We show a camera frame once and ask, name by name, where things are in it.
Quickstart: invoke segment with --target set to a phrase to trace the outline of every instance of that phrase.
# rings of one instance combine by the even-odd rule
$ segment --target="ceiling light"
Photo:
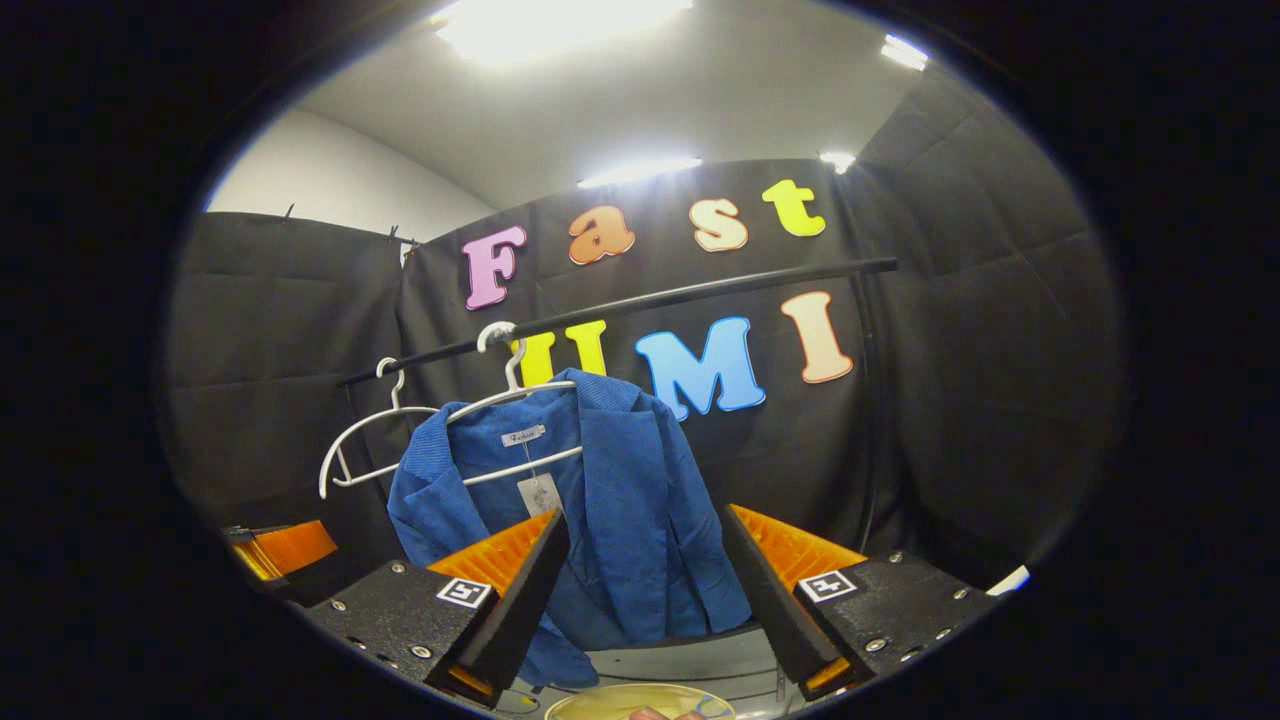
[[[881,55],[901,63],[913,70],[923,70],[924,63],[929,59],[929,56],[924,53],[920,53],[915,47],[911,47],[892,35],[884,36],[884,46],[881,47]]]
[[[819,152],[818,159],[823,163],[831,163],[836,168],[836,174],[842,176],[858,158],[849,152]]]
[[[461,0],[430,18],[465,58],[512,64],[654,27],[692,0]]]
[[[586,190],[589,187],[600,187],[602,184],[613,184],[620,182],[634,181],[637,178],[645,178],[649,176],[655,176],[658,173],[672,173],[676,170],[687,170],[689,168],[696,168],[701,165],[703,160],[700,158],[681,158],[677,160],[658,160],[654,163],[641,163],[639,165],[628,165],[626,168],[618,168],[616,170],[609,170],[595,176],[594,178],[586,178],[577,183],[579,187]]]

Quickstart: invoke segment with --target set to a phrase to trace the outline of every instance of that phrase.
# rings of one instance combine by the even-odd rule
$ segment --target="foam letter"
[[[820,233],[827,227],[827,220],[822,215],[809,217],[804,209],[808,200],[813,200],[813,191],[808,187],[796,187],[794,179],[778,181],[777,184],[765,190],[760,200],[773,202],[778,211],[778,220],[791,234],[809,237]]]
[[[627,229],[622,210],[613,205],[591,208],[573,218],[568,234],[573,236],[568,243],[568,259],[579,265],[626,252],[636,241],[636,233]]]
[[[737,219],[737,206],[728,200],[699,200],[689,209],[698,227],[694,240],[708,252],[737,250],[746,245],[746,225]]]
[[[507,297],[507,288],[499,286],[494,275],[502,273],[502,277],[509,281],[511,274],[516,272],[516,255],[511,247],[498,246],[520,247],[525,243],[525,228],[513,225],[462,246],[462,254],[467,256],[471,269],[471,296],[467,297],[467,310],[479,310],[502,302],[502,299]]]
[[[831,305],[831,295],[820,291],[797,295],[782,304],[782,314],[795,320],[800,333],[805,361],[800,377],[806,383],[833,380],[854,369],[854,361],[836,342],[827,305]]]
[[[604,352],[600,348],[600,333],[604,332],[604,320],[591,320],[581,325],[564,328],[564,336],[577,346],[577,360],[584,373],[604,375]],[[556,375],[552,368],[552,346],[556,345],[556,333],[541,333],[525,338],[525,356],[520,360],[520,378],[524,384],[535,386],[545,383]],[[511,343],[511,352],[520,350],[520,343]]]
[[[721,410],[732,413],[764,402],[764,389],[755,384],[751,356],[746,350],[746,331],[751,323],[746,318],[722,318],[707,331],[703,359],[694,357],[685,343],[673,333],[660,332],[636,341],[636,352],[644,355],[653,373],[653,389],[676,413],[676,420],[689,416],[676,396],[676,387],[705,415],[712,409],[716,380],[721,396],[716,402]]]

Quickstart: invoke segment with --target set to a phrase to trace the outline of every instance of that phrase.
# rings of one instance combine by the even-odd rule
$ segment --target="blue letter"
[[[732,413],[764,402],[764,391],[755,384],[751,356],[746,351],[746,331],[751,323],[746,318],[722,318],[707,331],[703,359],[680,342],[675,334],[660,332],[636,341],[636,352],[649,361],[653,372],[653,392],[671,406],[676,420],[684,421],[689,409],[676,397],[676,386],[705,415],[712,409],[716,380],[721,383],[721,397],[716,402],[721,410]]]

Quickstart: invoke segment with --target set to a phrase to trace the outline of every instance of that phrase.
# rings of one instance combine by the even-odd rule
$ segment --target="hanger hook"
[[[383,377],[383,368],[394,363],[394,357],[383,357],[378,361],[378,372],[375,373],[379,378]],[[404,387],[404,370],[399,372],[399,379],[396,380],[396,387],[392,388],[392,410],[399,410],[399,391]]]
[[[506,320],[498,320],[497,323],[485,325],[485,328],[480,331],[480,337],[476,338],[476,350],[484,352],[489,348],[489,341],[493,340],[494,336],[507,334],[513,329],[516,329],[516,324]],[[507,375],[507,389],[520,389],[520,383],[516,382],[516,365],[520,365],[520,361],[525,359],[525,351],[527,348],[529,342],[525,338],[521,338],[516,343],[516,354],[511,357],[511,360],[507,360],[507,366],[503,368],[503,372]]]

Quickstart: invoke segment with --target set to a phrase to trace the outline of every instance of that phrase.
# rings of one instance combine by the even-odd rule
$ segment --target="ceiling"
[[[645,160],[856,154],[920,77],[883,40],[820,3],[694,0],[657,28],[494,69],[424,22],[301,106],[506,209]]]

